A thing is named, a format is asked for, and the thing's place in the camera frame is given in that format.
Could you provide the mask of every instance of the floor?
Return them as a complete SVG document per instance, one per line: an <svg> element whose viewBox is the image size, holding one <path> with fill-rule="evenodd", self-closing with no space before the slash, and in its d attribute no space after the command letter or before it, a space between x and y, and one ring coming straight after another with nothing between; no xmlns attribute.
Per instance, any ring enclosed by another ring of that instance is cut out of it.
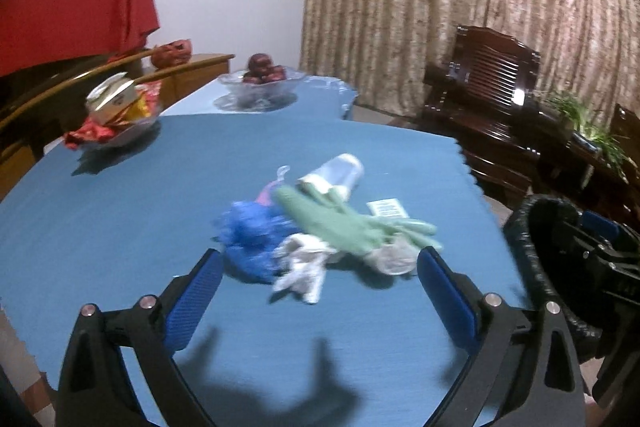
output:
<svg viewBox="0 0 640 427"><path fill-rule="evenodd" d="M411 124L403 119L398 119L388 114L383 114L365 107L353 108L353 120L380 125L393 125L411 128ZM485 197L491 205L500 226L511 215L510 209L499 201ZM593 385L600 367L600 360L591 360L583 364L582 372L589 387ZM4 368L7 377L21 394L32 411L39 411L35 416L45 427L54 427L54 410L48 405L43 393L48 390L46 375L41 375L36 366L35 359L27 352L9 324L4 311L0 309L0 365Z"/></svg>

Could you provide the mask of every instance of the white label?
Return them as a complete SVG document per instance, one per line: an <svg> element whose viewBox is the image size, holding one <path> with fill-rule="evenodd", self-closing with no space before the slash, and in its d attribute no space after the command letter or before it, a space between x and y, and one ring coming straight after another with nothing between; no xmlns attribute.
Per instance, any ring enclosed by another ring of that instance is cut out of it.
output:
<svg viewBox="0 0 640 427"><path fill-rule="evenodd" d="M393 198L391 200L369 201L367 206L371 214L380 217L409 217L400 201Z"/></svg>

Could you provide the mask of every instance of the blue tablecloth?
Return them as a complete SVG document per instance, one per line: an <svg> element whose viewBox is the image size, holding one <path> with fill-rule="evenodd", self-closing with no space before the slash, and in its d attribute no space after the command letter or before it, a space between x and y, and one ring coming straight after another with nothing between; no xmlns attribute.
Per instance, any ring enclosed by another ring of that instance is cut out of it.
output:
<svg viewBox="0 0 640 427"><path fill-rule="evenodd" d="M2 301L50 381L83 303L122 309L160 293L212 247L213 223L232 201L255 198L281 165L295 180L343 152L365 166L357 210L398 198L439 227L453 270L521 303L516 266L453 140L348 121L256 121L161 118L136 154L84 162L58 147L0 203ZM225 277L175 357L221 427L421 426L464 361L416 278L332 269L315 306L270 295ZM125 352L143 408L162 425Z"/></svg>
<svg viewBox="0 0 640 427"><path fill-rule="evenodd" d="M296 88L294 92L295 102L282 109L265 112L264 114L302 116L322 120L333 120L335 118L351 120L351 107L357 94L353 87L339 78L308 76ZM216 100L224 96L228 96L226 87L213 80L184 99L174 103L162 115L229 114L234 112L222 110L216 105Z"/></svg>

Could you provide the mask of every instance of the metal screw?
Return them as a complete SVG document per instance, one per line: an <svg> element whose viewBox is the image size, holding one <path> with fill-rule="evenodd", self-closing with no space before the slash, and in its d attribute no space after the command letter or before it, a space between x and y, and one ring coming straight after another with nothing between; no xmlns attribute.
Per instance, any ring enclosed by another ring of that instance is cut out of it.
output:
<svg viewBox="0 0 640 427"><path fill-rule="evenodd" d="M546 310L549 313L553 313L554 315L558 315L560 313L560 306L556 302L549 301L548 303L546 303Z"/></svg>
<svg viewBox="0 0 640 427"><path fill-rule="evenodd" d="M493 308L497 308L502 304L502 298L497 293L487 293L487 295L484 296L484 302Z"/></svg>
<svg viewBox="0 0 640 427"><path fill-rule="evenodd" d="M83 317L91 317L95 313L95 306L93 304L85 304L80 308L80 313Z"/></svg>
<svg viewBox="0 0 640 427"><path fill-rule="evenodd" d="M138 304L140 304L141 308L144 308L145 310L150 310L156 305L157 301L158 300L153 295L145 295L142 299L140 299Z"/></svg>

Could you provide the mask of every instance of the bowl of fruit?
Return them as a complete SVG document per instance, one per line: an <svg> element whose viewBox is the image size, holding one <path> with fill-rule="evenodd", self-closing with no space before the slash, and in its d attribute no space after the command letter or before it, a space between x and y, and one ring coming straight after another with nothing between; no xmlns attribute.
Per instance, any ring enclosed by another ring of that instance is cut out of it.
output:
<svg viewBox="0 0 640 427"><path fill-rule="evenodd" d="M266 110L290 96L306 73L275 66L271 57L258 53L249 59L248 69L222 74L220 84L229 90L238 107Z"/></svg>

